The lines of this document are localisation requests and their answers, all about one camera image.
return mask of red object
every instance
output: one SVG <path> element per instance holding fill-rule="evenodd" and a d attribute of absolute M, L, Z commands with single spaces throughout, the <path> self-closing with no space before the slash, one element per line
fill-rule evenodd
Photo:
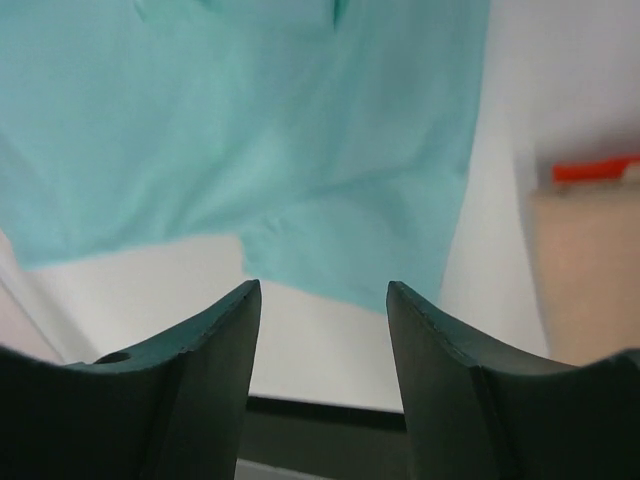
<path fill-rule="evenodd" d="M 620 180 L 632 164 L 640 164 L 640 155 L 613 157 L 595 163 L 557 164 L 552 167 L 553 183 Z"/>

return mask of gray surface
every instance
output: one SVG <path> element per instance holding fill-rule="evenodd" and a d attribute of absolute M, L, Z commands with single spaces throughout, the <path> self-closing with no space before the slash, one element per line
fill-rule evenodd
<path fill-rule="evenodd" d="M 304 475 L 259 463 L 238 460 L 235 480 L 322 480 L 321 477 Z"/>

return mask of white surface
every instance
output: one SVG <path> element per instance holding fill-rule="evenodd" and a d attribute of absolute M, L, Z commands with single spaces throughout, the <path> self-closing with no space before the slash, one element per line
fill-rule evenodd
<path fill-rule="evenodd" d="M 7 252 L 8 241 L 0 234 L 1 254 Z M 0 263 L 0 345 L 52 363 L 60 363 L 61 356 L 49 345 L 47 339 L 32 323 L 21 303 L 14 298 L 14 286 L 5 285 Z"/>
<path fill-rule="evenodd" d="M 546 352 L 523 233 L 534 159 L 611 153 L 621 137 L 639 137 L 639 14 L 635 0 L 493 2 L 469 190 L 441 306 L 525 350 Z M 242 280 L 240 257 L 232 237 L 198 238 L 47 269 L 29 282 L 85 336 L 91 349 L 82 354 L 97 357 L 213 303 Z M 401 408 L 382 316 L 271 283 L 263 294 L 253 394 Z"/>

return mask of green fabric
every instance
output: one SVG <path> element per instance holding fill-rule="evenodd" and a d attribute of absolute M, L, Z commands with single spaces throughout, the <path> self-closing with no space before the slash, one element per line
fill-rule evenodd
<path fill-rule="evenodd" d="M 19 261 L 231 231 L 250 272 L 376 309 L 390 273 L 431 297 L 488 0 L 263 0 L 269 15 L 176 0 L 155 16 L 144 1 L 0 0 L 0 228 Z M 350 272 L 400 248 L 393 268 Z"/>

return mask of dark green plastic part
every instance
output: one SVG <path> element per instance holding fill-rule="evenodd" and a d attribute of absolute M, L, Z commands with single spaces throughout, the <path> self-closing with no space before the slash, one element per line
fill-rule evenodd
<path fill-rule="evenodd" d="M 260 304 L 247 282 L 93 365 L 0 348 L 0 478 L 232 479 Z"/>
<path fill-rule="evenodd" d="M 506 345 L 402 283 L 387 308 L 416 479 L 640 479 L 639 351 L 577 368 Z"/>

